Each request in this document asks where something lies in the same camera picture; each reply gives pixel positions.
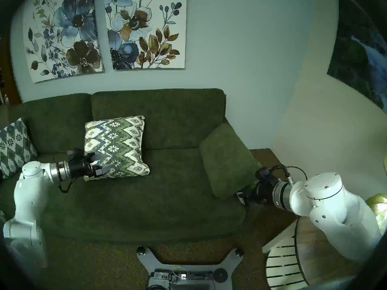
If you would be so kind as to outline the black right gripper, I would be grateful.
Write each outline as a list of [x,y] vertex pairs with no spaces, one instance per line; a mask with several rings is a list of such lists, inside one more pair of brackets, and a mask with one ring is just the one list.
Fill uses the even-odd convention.
[[254,187],[247,188],[247,192],[237,192],[236,195],[243,206],[264,205],[274,206],[272,193],[279,179],[271,174],[256,174]]

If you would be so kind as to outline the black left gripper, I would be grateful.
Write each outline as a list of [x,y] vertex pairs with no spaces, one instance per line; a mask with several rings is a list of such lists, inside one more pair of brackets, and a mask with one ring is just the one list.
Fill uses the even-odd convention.
[[103,174],[115,172],[120,168],[119,162],[92,165],[93,162],[105,159],[105,154],[90,152],[89,155],[73,155],[69,159],[69,173],[71,179],[82,176],[101,177]]

